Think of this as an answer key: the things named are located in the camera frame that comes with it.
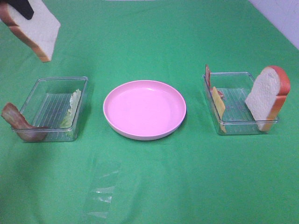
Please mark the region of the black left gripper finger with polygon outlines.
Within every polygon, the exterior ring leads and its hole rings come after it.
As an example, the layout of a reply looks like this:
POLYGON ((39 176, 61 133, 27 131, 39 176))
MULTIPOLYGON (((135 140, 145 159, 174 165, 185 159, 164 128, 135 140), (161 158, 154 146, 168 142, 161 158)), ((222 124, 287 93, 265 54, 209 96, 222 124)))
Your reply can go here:
POLYGON ((32 19, 34 10, 28 0, 6 0, 6 2, 16 9, 25 19, 32 19))

